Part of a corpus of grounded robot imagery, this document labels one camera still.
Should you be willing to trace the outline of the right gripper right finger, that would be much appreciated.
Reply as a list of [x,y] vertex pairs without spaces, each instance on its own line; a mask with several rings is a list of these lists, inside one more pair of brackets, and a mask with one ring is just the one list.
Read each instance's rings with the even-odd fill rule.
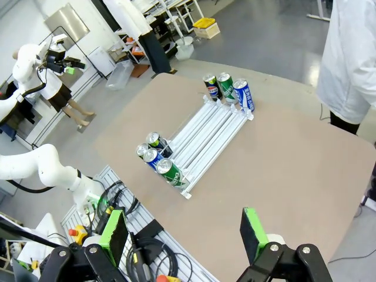
[[332,281],[317,246],[301,244],[294,250],[280,236],[268,238],[252,208],[242,210],[240,235],[250,265],[238,281]]

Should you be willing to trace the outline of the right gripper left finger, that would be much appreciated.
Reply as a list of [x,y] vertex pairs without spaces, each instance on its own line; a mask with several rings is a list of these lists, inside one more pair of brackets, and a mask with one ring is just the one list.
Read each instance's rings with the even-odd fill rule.
[[119,264],[128,234],[123,210],[114,210],[98,243],[77,250],[54,248],[41,281],[126,281]]

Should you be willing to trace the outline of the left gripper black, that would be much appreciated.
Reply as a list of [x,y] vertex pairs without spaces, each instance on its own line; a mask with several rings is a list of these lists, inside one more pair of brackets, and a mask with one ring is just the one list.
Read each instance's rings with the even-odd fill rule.
[[66,51],[63,50],[52,50],[49,49],[46,53],[46,68],[50,69],[56,73],[68,73],[74,74],[75,69],[85,69],[86,64],[81,62],[80,59],[76,58],[65,58]]

